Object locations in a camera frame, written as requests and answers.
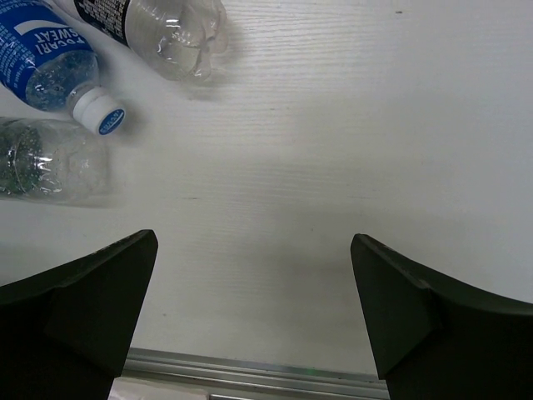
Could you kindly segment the clear bottle black label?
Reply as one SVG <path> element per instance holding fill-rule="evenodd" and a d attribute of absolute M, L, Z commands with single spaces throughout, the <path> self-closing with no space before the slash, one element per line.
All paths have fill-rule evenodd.
<path fill-rule="evenodd" d="M 68 1 L 66 13 L 130 48 L 171 81 L 205 80 L 227 48 L 220 1 Z"/>

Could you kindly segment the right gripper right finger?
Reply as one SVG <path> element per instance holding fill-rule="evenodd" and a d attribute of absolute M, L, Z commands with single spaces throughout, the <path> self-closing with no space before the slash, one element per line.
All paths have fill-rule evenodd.
<path fill-rule="evenodd" d="M 532 306 L 437 272 L 366 234 L 351 261 L 392 399 L 530 399 Z"/>

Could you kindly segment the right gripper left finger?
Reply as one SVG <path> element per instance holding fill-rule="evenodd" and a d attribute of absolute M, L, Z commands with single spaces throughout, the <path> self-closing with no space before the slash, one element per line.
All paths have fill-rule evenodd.
<path fill-rule="evenodd" d="M 1 287 L 1 397 L 106 399 L 157 257 L 151 229 Z"/>

